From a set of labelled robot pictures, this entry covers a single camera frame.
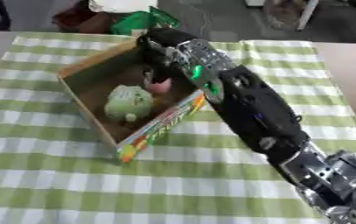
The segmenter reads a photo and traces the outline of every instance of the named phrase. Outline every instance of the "green light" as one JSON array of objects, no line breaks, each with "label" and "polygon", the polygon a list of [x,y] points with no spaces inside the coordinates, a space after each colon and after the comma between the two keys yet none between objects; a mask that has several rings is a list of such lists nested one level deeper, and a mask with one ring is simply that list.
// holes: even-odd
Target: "green light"
[{"label": "green light", "polygon": [[212,82],[206,83],[206,84],[205,84],[205,87],[206,87],[206,88],[209,88],[210,91],[211,91],[212,93],[214,93],[215,95],[219,92],[219,89],[217,89],[217,87],[215,87],[215,86],[212,84]]},{"label": "green light", "polygon": [[192,70],[192,80],[198,78],[202,74],[202,66],[197,65]]}]

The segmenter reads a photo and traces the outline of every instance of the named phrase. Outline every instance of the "cardboard box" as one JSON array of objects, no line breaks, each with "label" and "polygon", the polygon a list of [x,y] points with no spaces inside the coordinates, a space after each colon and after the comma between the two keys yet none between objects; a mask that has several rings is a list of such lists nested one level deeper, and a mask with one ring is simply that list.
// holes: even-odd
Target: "cardboard box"
[{"label": "cardboard box", "polygon": [[119,86],[143,87],[143,64],[136,42],[111,47],[62,68],[59,81],[80,112],[121,161],[129,161],[205,102],[202,92],[181,77],[167,94],[153,95],[152,113],[133,123],[117,122],[104,114],[108,95]]}]

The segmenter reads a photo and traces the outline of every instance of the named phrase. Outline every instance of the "green stuffed toy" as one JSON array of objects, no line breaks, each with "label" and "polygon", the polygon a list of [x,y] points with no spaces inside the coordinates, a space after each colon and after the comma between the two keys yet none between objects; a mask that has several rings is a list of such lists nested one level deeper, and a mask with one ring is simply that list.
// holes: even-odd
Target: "green stuffed toy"
[{"label": "green stuffed toy", "polygon": [[111,92],[104,107],[106,115],[117,121],[135,122],[147,116],[153,107],[153,97],[140,87],[119,86]]}]

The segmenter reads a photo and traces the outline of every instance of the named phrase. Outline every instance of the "green checkered tablecloth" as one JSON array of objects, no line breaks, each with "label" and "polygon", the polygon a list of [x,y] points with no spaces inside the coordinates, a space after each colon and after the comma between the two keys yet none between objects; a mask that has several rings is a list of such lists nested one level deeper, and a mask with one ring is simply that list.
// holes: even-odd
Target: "green checkered tablecloth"
[{"label": "green checkered tablecloth", "polygon": [[[22,33],[0,63],[0,224],[322,223],[209,106],[112,164],[55,77],[127,37]],[[324,151],[356,152],[356,117],[310,42],[214,43],[304,116]]]}]

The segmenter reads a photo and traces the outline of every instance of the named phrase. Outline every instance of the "green basket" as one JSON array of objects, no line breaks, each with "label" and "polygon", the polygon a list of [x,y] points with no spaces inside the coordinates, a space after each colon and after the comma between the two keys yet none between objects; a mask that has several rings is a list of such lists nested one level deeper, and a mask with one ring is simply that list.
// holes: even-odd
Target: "green basket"
[{"label": "green basket", "polygon": [[155,27],[177,28],[179,21],[170,14],[150,7],[150,12],[136,11],[111,25],[111,33],[131,35],[133,30],[149,30]]}]

